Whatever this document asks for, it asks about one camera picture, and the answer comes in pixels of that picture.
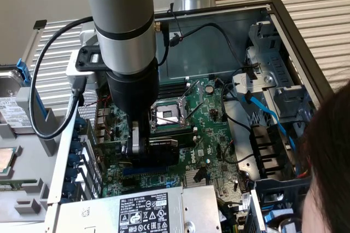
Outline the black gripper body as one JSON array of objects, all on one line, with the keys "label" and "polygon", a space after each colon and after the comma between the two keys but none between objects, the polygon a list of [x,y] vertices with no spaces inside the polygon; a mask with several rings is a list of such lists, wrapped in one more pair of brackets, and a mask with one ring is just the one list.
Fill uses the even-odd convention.
[{"label": "black gripper body", "polygon": [[136,74],[107,72],[106,75],[114,104],[131,121],[143,119],[159,94],[158,60],[154,58],[144,70]]}]

